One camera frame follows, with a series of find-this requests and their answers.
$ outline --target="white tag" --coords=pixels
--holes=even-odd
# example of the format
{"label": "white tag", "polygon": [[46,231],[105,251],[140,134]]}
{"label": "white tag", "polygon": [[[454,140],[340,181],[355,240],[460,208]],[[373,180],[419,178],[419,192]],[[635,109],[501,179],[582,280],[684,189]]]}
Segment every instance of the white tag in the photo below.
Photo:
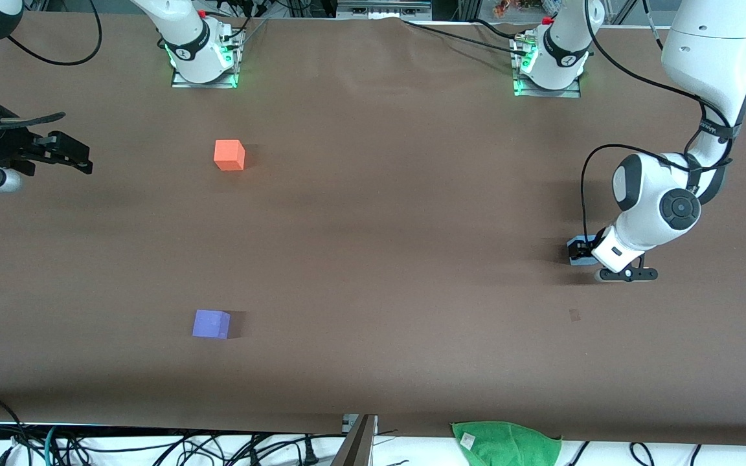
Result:
{"label": "white tag", "polygon": [[465,432],[462,434],[462,440],[459,440],[459,445],[462,445],[467,449],[468,451],[471,451],[471,447],[474,446],[474,440],[476,440],[477,437],[472,436],[471,434],[468,434],[468,432]]}

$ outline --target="white floor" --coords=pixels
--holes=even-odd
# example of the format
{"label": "white floor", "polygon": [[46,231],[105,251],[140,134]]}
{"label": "white floor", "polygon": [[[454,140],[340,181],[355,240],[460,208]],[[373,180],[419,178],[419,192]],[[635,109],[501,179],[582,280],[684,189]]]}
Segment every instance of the white floor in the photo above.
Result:
{"label": "white floor", "polygon": [[[262,445],[268,445],[280,440],[298,439],[300,436],[275,436],[267,440]],[[200,436],[194,440],[196,443],[202,442],[208,437]],[[128,449],[137,448],[147,445],[164,445],[164,443],[175,442],[178,437],[134,437],[134,438],[101,438],[87,439],[83,445],[94,449]],[[225,454],[233,454],[234,451],[245,445],[249,436],[226,436],[220,437],[220,445]],[[453,438],[427,438],[427,437],[376,437],[375,447],[373,448],[373,466],[389,466],[408,460],[406,466],[467,466],[468,463],[459,451],[459,446]],[[571,462],[582,442],[565,441],[563,449],[560,451],[560,457],[556,466],[566,466]],[[329,464],[332,455],[338,451],[341,439],[315,439],[313,440],[313,449],[317,457],[322,458],[320,464]],[[0,440],[0,454],[11,446],[8,440]],[[690,455],[692,455],[695,445],[680,445],[680,443],[648,443],[654,457],[655,464],[658,466],[689,466]],[[141,452],[119,453],[119,454],[102,454],[91,453],[93,466],[149,466],[165,448],[151,449]],[[210,450],[217,452],[217,447],[212,446]],[[183,449],[177,448],[166,458],[163,466],[172,466],[177,464],[178,456]],[[645,463],[648,460],[642,456],[642,450],[639,451],[639,457]],[[39,455],[34,454],[34,464],[44,466],[44,461]],[[220,460],[214,464],[209,458],[199,455],[191,457],[186,466],[219,466]],[[298,463],[298,454],[296,448],[289,446],[277,453],[268,456],[261,461],[262,466],[294,466]],[[243,460],[238,463],[239,466],[248,466],[249,461]],[[578,466],[637,466],[638,463],[633,460],[629,453],[629,443],[616,442],[592,442],[589,448],[583,453],[578,461]],[[722,446],[722,445],[705,445],[695,461],[696,466],[746,466],[746,447],[741,446]],[[13,450],[8,466],[27,466],[27,452],[23,447],[17,447]]]}

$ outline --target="purple cube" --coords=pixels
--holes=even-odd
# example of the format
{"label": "purple cube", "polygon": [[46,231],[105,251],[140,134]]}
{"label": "purple cube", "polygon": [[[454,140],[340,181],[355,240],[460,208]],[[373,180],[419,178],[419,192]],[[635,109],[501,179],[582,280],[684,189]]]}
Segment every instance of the purple cube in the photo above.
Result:
{"label": "purple cube", "polygon": [[229,313],[198,309],[192,336],[225,340],[229,336]]}

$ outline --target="brown table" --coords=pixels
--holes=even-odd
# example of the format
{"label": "brown table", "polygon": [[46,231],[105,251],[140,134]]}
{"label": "brown table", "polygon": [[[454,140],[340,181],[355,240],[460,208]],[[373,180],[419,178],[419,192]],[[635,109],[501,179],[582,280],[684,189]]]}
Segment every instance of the brown table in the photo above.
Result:
{"label": "brown table", "polygon": [[[29,14],[16,36],[75,59],[92,21]],[[583,158],[681,150],[692,102],[601,56],[580,100],[515,97],[506,54],[396,20],[270,21],[239,89],[171,89],[147,18],[104,29],[69,68],[0,41],[0,102],[65,110],[38,130],[95,162],[0,195],[0,397],[23,418],[328,432],[375,412],[402,434],[746,443],[746,124],[701,222],[648,254],[659,280],[599,284],[563,257]],[[647,30],[600,39],[665,80]],[[248,169],[220,172],[215,139]],[[590,230],[626,155],[592,162]],[[241,337],[190,336],[196,309]]]}

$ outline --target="green towel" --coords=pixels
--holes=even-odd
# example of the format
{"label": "green towel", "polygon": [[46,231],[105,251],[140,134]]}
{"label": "green towel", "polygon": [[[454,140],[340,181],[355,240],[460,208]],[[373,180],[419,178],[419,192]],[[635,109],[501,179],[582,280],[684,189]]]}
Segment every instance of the green towel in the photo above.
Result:
{"label": "green towel", "polygon": [[462,422],[453,436],[471,466],[554,466],[561,440],[510,422]]}

